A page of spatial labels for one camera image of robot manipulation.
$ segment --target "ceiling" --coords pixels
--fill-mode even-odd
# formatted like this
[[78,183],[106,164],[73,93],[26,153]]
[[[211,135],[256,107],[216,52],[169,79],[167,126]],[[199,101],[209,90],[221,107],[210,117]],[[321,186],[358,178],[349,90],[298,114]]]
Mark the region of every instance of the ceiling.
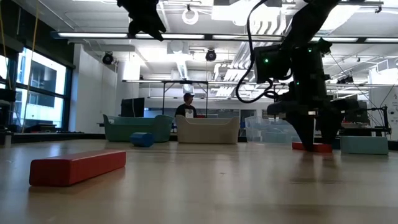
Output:
[[[24,9],[33,13],[36,10],[35,0],[15,0]],[[59,31],[73,32],[127,32],[129,18],[123,8],[115,3],[102,3],[94,1],[72,0],[40,0],[40,19]],[[215,21],[211,19],[212,0],[202,0],[202,5],[192,4],[193,9],[199,9],[199,20],[194,25],[188,25],[182,20],[182,12],[186,5],[171,5],[164,2],[164,15],[158,10],[160,18],[168,26],[168,32],[173,33],[215,33],[215,34],[242,34],[244,26],[236,26],[232,21]],[[330,32],[330,35],[378,35],[398,37],[398,3],[387,0],[383,11],[374,13],[376,6],[366,6],[357,10],[342,26]],[[156,40],[91,40],[87,49],[105,45],[133,45],[140,52],[145,65],[141,67],[141,73],[151,75],[154,73],[170,73],[176,70],[175,62],[155,58],[153,55],[166,54],[167,41]],[[195,47],[194,60],[187,61],[189,70],[213,71],[217,62],[206,63],[205,52],[207,48],[214,48],[218,53],[218,60],[232,61],[239,50],[240,42],[213,42],[213,41],[189,41],[190,47]],[[336,65],[331,57],[324,58],[325,73],[338,75],[341,70],[352,69],[354,78],[359,82],[367,79],[367,68],[374,66],[368,62],[379,62],[385,56],[398,55],[398,45],[369,45],[369,44],[335,44],[331,48]],[[129,57],[129,52],[118,52],[119,60]]]

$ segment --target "person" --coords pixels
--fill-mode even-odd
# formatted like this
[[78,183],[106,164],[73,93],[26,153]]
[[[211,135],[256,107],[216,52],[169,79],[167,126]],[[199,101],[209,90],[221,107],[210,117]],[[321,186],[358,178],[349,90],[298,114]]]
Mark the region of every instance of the person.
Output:
[[190,93],[184,94],[184,104],[180,105],[175,111],[176,115],[182,115],[186,118],[197,118],[197,110],[191,105],[193,101],[193,95]]

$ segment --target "blue block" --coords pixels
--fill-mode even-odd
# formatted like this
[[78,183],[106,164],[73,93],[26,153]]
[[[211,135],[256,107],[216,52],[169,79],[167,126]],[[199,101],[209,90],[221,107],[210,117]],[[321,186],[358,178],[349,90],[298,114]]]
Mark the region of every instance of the blue block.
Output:
[[341,136],[340,150],[350,154],[388,155],[388,140],[386,137]]
[[130,142],[139,147],[151,147],[155,143],[155,136],[151,133],[134,133]]

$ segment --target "red block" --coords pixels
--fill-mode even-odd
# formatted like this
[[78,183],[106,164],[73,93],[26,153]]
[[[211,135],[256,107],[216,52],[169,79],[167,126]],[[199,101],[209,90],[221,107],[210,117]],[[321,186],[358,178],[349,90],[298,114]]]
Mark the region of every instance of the red block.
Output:
[[66,187],[122,168],[126,152],[101,150],[35,159],[30,163],[32,186]]
[[[301,142],[293,142],[292,143],[292,149],[293,150],[306,151]],[[331,145],[320,144],[320,143],[314,143],[313,144],[313,151],[314,152],[319,152],[319,153],[333,153],[333,149],[331,148]]]

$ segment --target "teal bin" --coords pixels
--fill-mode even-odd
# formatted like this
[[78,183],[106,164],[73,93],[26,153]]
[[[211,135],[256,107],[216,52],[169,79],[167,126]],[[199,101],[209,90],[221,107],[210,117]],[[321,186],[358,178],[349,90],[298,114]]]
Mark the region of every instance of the teal bin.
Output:
[[386,137],[341,136],[340,150],[350,154],[388,155]]
[[129,142],[132,133],[151,133],[155,136],[155,142],[167,142],[173,120],[166,115],[155,118],[125,118],[104,114],[105,136],[108,141]]

